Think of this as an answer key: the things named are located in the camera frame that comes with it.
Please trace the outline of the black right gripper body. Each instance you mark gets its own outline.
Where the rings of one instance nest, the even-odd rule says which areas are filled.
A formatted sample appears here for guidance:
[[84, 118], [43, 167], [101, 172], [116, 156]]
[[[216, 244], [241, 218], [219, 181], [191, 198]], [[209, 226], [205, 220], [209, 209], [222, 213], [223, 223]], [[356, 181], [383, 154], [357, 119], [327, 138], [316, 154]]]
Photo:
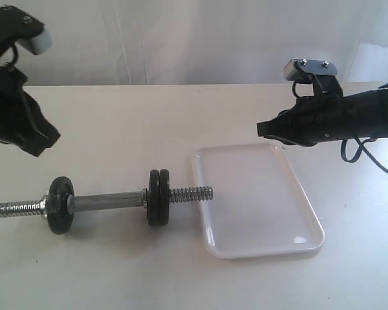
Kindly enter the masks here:
[[321, 142], [346, 140], [348, 115], [339, 95], [307, 96], [286, 111], [286, 144], [312, 147]]

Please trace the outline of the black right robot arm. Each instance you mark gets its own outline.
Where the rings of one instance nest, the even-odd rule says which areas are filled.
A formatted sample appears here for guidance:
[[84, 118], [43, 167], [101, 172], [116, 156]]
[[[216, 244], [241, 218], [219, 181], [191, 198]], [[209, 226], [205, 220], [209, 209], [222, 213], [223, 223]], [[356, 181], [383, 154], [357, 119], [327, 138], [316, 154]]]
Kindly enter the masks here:
[[293, 107], [256, 124], [257, 135], [302, 147], [355, 138], [388, 138], [388, 83], [345, 96], [336, 78], [328, 80], [330, 89], [320, 89], [317, 81], [313, 95], [297, 96]]

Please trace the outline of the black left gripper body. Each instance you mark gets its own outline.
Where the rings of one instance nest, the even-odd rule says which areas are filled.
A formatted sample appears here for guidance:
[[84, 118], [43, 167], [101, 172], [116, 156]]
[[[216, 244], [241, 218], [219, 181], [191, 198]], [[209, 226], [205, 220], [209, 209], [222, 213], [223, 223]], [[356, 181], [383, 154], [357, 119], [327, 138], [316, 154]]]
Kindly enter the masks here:
[[21, 128], [20, 119], [26, 114], [22, 99], [27, 76], [16, 67], [18, 48], [12, 45], [10, 49], [12, 60], [0, 65], [0, 143], [23, 145], [18, 130]]

